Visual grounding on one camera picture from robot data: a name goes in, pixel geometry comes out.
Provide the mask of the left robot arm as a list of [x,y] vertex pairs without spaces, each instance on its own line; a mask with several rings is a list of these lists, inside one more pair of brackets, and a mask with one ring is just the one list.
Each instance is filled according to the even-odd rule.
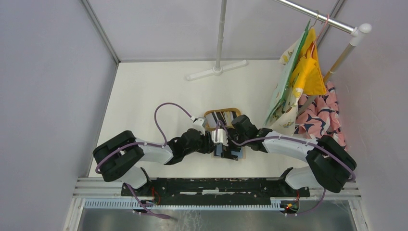
[[92,155],[97,163],[95,172],[102,175],[105,182],[119,180],[129,184],[139,196],[146,196],[151,191],[151,183],[146,170],[135,166],[137,162],[174,165],[192,153],[209,154],[215,147],[210,132],[202,134],[193,128],[165,145],[146,142],[125,130],[96,147]]

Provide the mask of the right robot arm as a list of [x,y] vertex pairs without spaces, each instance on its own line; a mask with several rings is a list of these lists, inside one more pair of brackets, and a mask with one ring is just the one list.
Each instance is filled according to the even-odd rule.
[[304,187],[322,187],[339,193],[346,183],[356,179],[355,160],[328,135],[318,139],[283,135],[269,128],[257,128],[249,117],[240,115],[233,119],[230,128],[217,121],[211,136],[214,143],[250,147],[253,151],[282,154],[307,163],[306,167],[293,167],[282,175],[278,191],[283,196],[291,196]]

